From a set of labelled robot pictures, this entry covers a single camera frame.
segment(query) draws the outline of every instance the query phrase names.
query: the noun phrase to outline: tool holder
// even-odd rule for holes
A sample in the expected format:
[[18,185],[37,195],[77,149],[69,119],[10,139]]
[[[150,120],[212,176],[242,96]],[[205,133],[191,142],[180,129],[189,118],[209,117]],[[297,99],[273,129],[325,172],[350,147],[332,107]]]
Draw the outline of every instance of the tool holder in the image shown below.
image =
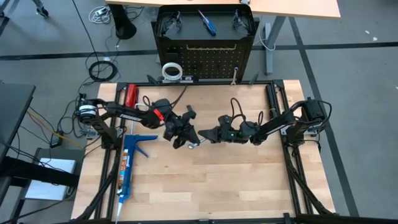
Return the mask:
[[[236,10],[250,30],[237,30],[233,26]],[[217,34],[212,36],[203,24],[200,10],[214,23]],[[182,25],[173,26],[162,35],[161,30],[170,16],[180,11]],[[258,22],[254,22],[250,7],[242,4],[169,5],[159,8],[157,20],[152,22],[161,65],[175,62],[183,69],[183,78],[197,81],[208,78],[234,77],[236,81],[244,75]]]

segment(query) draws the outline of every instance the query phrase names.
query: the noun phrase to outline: wrench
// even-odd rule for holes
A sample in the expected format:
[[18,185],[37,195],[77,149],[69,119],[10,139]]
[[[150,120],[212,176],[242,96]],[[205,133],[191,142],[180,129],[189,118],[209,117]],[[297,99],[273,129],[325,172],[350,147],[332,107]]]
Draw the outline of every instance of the wrench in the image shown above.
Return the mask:
[[[203,139],[200,140],[200,143],[203,143],[203,142],[206,141],[206,140],[207,140],[206,138],[203,138]],[[197,146],[198,146],[198,144],[196,144],[196,143],[195,143],[195,144],[192,144],[192,143],[191,143],[191,144],[188,145],[188,148],[189,148],[189,149],[194,149],[194,148],[197,147]]]
[[238,72],[238,68],[234,67],[234,77],[232,78],[231,85],[236,85],[235,79],[236,79],[236,72]]

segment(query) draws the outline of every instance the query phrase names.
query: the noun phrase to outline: wooden tabletop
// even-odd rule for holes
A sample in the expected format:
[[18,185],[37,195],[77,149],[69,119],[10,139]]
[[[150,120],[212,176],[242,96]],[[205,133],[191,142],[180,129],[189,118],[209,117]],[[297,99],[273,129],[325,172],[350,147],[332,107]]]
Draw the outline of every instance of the wooden tabletop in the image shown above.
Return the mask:
[[[156,7],[168,4],[239,4],[239,0],[105,0],[105,2],[107,4]],[[321,19],[340,18],[337,0],[251,0],[249,6],[254,14]]]
[[[182,89],[182,86],[140,87],[139,99],[146,95],[151,101],[160,98],[172,101]],[[269,109],[264,90],[264,85],[189,86],[174,111],[182,114],[187,105],[192,105],[197,112],[197,118],[191,121],[195,130],[210,129],[218,124],[217,117],[231,114],[229,100],[235,97],[248,120],[257,121],[258,113]],[[112,101],[115,91],[116,84],[101,84],[98,97]],[[289,105],[304,99],[298,80],[285,81],[285,91]],[[264,113],[264,123],[268,120],[268,113]],[[240,122],[237,118],[233,126],[238,128]],[[130,125],[126,122],[127,133]],[[193,150],[186,146],[176,150],[172,142],[162,138],[163,131],[164,128],[151,130],[134,125],[136,134],[159,137],[139,144],[149,158],[138,153],[134,157],[132,192],[123,205],[120,221],[275,218],[285,212],[294,216],[279,133],[271,134],[260,146],[204,142]],[[96,146],[93,144],[87,151]],[[300,152],[308,186],[333,211],[317,145],[306,142],[300,146]],[[103,159],[104,149],[97,149],[85,158],[72,218],[79,216],[94,197]],[[107,198],[105,195],[104,212]]]

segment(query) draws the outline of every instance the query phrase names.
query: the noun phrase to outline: white tape roll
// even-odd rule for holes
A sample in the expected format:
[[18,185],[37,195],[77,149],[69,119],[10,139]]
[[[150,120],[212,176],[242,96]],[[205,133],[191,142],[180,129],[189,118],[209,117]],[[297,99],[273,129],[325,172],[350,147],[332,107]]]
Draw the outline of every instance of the white tape roll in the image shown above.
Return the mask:
[[[168,68],[176,68],[179,71],[179,73],[177,75],[169,75],[166,73],[166,69],[168,69]],[[170,81],[179,80],[182,77],[182,67],[179,64],[174,63],[174,62],[166,63],[162,67],[162,75],[166,80],[170,80]]]

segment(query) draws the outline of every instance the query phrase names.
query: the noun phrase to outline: wheel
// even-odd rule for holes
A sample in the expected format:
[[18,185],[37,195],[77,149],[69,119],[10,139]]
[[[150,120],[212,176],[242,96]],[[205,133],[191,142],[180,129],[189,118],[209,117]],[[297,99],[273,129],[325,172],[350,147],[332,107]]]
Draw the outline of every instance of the wheel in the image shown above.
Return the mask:
[[36,12],[43,16],[44,18],[47,18],[49,16],[49,12],[47,10],[45,10],[44,7],[42,7],[41,9],[36,9]]

